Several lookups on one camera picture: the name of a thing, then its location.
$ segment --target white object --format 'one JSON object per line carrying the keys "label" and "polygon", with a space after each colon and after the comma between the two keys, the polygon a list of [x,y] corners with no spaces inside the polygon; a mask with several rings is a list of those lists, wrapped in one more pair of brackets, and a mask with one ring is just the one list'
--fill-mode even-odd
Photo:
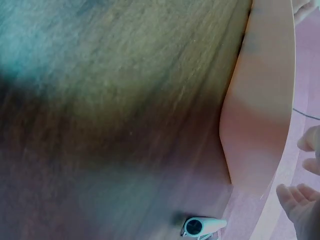
{"label": "white object", "polygon": [[212,217],[192,217],[184,224],[184,232],[188,237],[199,238],[211,235],[227,226],[226,220]]}
{"label": "white object", "polygon": [[291,121],[296,45],[291,0],[254,0],[220,118],[231,182],[262,196]]}

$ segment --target pink floor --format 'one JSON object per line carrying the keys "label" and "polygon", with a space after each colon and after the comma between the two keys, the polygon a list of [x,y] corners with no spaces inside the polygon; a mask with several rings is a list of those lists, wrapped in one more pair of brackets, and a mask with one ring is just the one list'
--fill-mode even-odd
{"label": "pink floor", "polygon": [[[296,84],[294,108],[320,118],[320,11],[316,10],[296,28]],[[296,142],[311,126],[320,125],[294,111],[287,143],[274,182],[261,198],[234,190],[224,217],[228,226],[222,240],[296,240],[293,225],[280,208],[277,184],[306,183],[320,191],[320,177],[302,168],[311,153],[299,151]]]}

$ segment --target wire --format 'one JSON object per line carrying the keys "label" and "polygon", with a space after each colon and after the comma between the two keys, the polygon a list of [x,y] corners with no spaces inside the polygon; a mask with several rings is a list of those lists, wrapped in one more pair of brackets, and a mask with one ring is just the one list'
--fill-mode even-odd
{"label": "wire", "polygon": [[307,114],[305,114],[305,113],[303,113],[303,112],[301,112],[301,111],[299,111],[299,110],[297,110],[297,109],[295,109],[295,108],[293,108],[293,111],[296,111],[297,113],[299,113],[299,114],[301,114],[301,115],[303,115],[303,116],[305,116],[305,117],[307,117],[307,118],[315,119],[315,120],[320,121],[320,118],[315,117],[315,116],[307,115]]}

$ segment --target skin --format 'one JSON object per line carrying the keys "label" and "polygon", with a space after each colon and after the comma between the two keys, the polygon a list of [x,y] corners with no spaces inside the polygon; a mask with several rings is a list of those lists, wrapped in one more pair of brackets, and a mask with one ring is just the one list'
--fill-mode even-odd
{"label": "skin", "polygon": [[292,0],[294,24],[301,23],[318,6],[316,0]]}
{"label": "skin", "polygon": [[[315,158],[306,159],[303,167],[320,176],[320,126],[311,127],[297,143],[306,152],[315,152]],[[276,193],[288,218],[293,222],[297,240],[320,239],[320,192],[305,184],[279,185]]]}

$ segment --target hand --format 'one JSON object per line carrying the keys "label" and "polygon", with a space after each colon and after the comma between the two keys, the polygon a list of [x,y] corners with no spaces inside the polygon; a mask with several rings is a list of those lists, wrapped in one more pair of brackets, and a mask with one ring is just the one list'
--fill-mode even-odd
{"label": "hand", "polygon": [[301,23],[317,8],[316,0],[292,0],[294,24]]}
{"label": "hand", "polygon": [[[297,143],[307,152],[315,151],[315,158],[306,159],[303,167],[320,176],[320,126],[312,127]],[[281,206],[288,218],[293,222],[298,240],[320,239],[320,192],[300,184],[277,187]]]}

